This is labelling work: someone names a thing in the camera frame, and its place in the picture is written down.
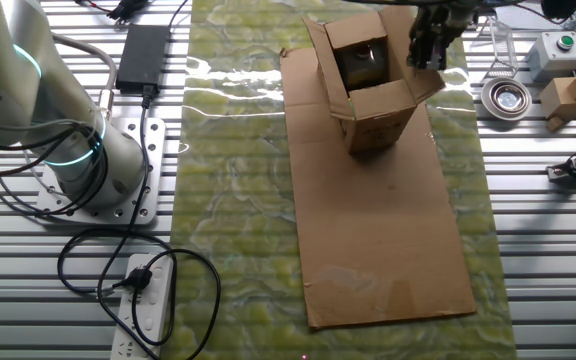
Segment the metal mounting plate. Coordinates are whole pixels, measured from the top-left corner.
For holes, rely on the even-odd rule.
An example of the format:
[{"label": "metal mounting plate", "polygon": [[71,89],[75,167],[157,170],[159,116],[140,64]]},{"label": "metal mounting plate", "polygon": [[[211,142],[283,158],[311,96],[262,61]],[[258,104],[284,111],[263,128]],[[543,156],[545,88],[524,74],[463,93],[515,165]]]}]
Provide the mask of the metal mounting plate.
[{"label": "metal mounting plate", "polygon": [[[113,125],[121,132],[130,135],[132,138],[139,142],[139,121],[137,118],[129,119],[113,119]],[[148,179],[148,188],[144,194],[140,215],[137,216],[136,225],[147,225],[155,219],[157,214],[157,194],[159,193],[159,178],[161,177],[161,164],[163,160],[164,140],[166,138],[166,124],[161,119],[147,119],[146,123],[146,144],[149,146],[148,155],[152,171]],[[59,189],[55,173],[46,166],[43,174],[43,181],[48,186],[54,186]],[[54,216],[53,219],[41,219],[38,221],[46,225],[59,225],[59,224],[98,224],[98,225],[127,225],[130,222],[130,216],[134,210],[133,201],[139,195],[139,188],[126,199],[117,204],[116,206],[108,208],[84,208],[77,210],[71,216],[59,215]],[[43,187],[39,190],[39,198],[37,199],[37,207],[40,209],[57,209],[62,207],[62,204],[67,204],[70,200],[65,196],[56,195],[48,192]]]}]

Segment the power strip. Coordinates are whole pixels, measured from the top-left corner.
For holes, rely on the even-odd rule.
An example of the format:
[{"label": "power strip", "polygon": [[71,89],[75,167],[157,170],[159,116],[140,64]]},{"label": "power strip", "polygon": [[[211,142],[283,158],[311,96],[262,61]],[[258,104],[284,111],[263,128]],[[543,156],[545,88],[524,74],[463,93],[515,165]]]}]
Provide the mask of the power strip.
[{"label": "power strip", "polygon": [[[145,266],[155,255],[135,254],[128,260],[128,271],[130,272],[140,266]],[[166,317],[166,307],[168,306],[168,293],[170,291],[170,277],[172,276],[172,260],[164,256],[157,260],[150,268],[152,279],[150,284],[142,291],[137,299],[137,316],[139,326],[143,333],[152,340],[160,340],[164,330]],[[117,316],[135,331],[132,321],[132,290],[124,290],[121,295],[121,305]],[[155,354],[159,355],[159,347],[151,346]],[[110,360],[129,360],[147,358],[148,355],[137,345],[126,332],[117,325],[115,338],[112,343],[112,353]]]}]

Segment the gray cable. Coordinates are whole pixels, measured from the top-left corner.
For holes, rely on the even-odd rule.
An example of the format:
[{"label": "gray cable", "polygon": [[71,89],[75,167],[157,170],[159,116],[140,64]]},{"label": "gray cable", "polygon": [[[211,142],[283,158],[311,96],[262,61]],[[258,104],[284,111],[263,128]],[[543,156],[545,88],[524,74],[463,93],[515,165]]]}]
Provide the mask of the gray cable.
[{"label": "gray cable", "polygon": [[34,125],[30,125],[30,126],[0,125],[0,130],[3,130],[3,131],[33,131],[33,130],[37,130],[37,129],[41,129],[41,128],[45,128],[45,127],[52,127],[52,126],[57,126],[57,125],[73,125],[73,124],[87,125],[86,123],[81,122],[81,121],[64,119],[64,120],[55,120],[55,121],[42,123],[42,124],[34,124]]},{"label": "gray cable", "polygon": [[79,49],[81,51],[85,51],[92,55],[99,56],[99,58],[103,62],[105,62],[106,65],[108,65],[108,67],[110,68],[110,73],[108,74],[108,82],[106,83],[106,89],[112,90],[115,87],[115,81],[117,80],[117,65],[115,65],[115,62],[112,60],[110,55],[83,41],[74,40],[69,37],[58,35],[55,33],[52,33],[52,37],[53,39],[55,39],[55,42],[57,43],[70,46],[75,49]]},{"label": "gray cable", "polygon": [[[28,157],[28,151],[27,150],[22,150],[21,151],[24,154],[24,158],[26,159],[26,164],[30,164],[30,157]],[[41,176],[39,176],[39,174],[37,173],[37,170],[35,170],[34,167],[30,168],[30,172],[32,173],[32,176],[35,177],[35,179],[37,180],[37,182],[39,182],[39,184],[46,189],[46,191],[48,191],[48,193],[53,193],[55,195],[60,195],[60,196],[68,196],[68,194],[64,194],[62,192],[57,191],[54,187],[51,189],[50,186],[48,186],[42,179]]]}]

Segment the black power brick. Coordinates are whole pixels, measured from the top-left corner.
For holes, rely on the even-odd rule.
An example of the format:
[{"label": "black power brick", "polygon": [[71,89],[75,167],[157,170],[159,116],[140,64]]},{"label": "black power brick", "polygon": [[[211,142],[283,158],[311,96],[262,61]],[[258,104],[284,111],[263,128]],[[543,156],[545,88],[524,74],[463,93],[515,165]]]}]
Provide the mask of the black power brick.
[{"label": "black power brick", "polygon": [[158,94],[169,44],[167,26],[130,25],[117,73],[117,89],[122,94],[142,94],[145,86],[152,86]]}]

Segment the white control box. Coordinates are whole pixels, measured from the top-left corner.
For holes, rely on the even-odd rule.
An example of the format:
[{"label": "white control box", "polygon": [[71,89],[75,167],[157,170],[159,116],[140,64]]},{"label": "white control box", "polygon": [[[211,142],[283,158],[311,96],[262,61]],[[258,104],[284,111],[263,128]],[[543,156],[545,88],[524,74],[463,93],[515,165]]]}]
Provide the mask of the white control box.
[{"label": "white control box", "polygon": [[535,82],[550,82],[558,77],[571,77],[576,69],[576,33],[543,32],[527,57],[530,76]]}]

